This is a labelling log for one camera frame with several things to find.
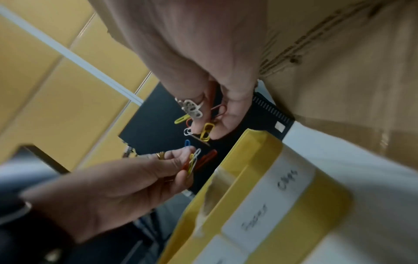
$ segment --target hand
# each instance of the hand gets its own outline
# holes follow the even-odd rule
[[[182,170],[194,147],[126,158],[62,176],[21,197],[66,230],[75,242],[122,226],[190,187]],[[174,181],[164,178],[174,176]]]
[[[209,122],[217,83],[227,112],[210,138],[219,139],[248,111],[264,37],[265,0],[105,0],[130,48],[180,100],[199,104],[199,134]]]

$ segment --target yellow tile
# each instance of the yellow tile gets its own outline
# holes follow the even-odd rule
[[[98,15],[93,17],[71,50],[132,92],[149,73],[134,52],[108,34]]]
[[[67,47],[94,13],[87,0],[9,0],[4,5]]]
[[[127,99],[63,59],[0,136],[0,163],[32,143],[72,170],[116,118]]]
[[[0,131],[60,57],[0,16]]]
[[[155,75],[151,74],[139,91],[141,94],[140,97],[145,100],[157,84],[158,79]],[[126,145],[122,143],[119,134],[137,109],[138,106],[134,103],[128,105],[109,132],[104,135],[103,140],[99,142],[99,145],[94,148],[89,157],[87,157],[86,161],[83,162],[83,164],[80,164],[81,168],[90,167],[106,161],[117,160],[122,157]]]

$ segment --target yellow bin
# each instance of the yellow bin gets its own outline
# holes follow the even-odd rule
[[[297,264],[350,193],[265,131],[246,130],[183,213],[160,264]]]

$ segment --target white label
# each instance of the white label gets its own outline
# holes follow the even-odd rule
[[[193,264],[244,264],[248,254],[221,235],[212,238]]]
[[[222,227],[252,253],[312,182],[315,167],[287,146]]]
[[[276,122],[276,125],[274,125],[274,128],[276,128],[278,131],[280,131],[281,133],[283,133],[283,131],[286,128],[286,126],[283,125],[282,123],[280,123],[279,121],[277,121]]]

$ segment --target brown cardboard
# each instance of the brown cardboard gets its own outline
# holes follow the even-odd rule
[[[89,1],[125,44],[106,5]],[[274,100],[308,127],[418,169],[417,2],[270,0],[268,15],[260,75]]]

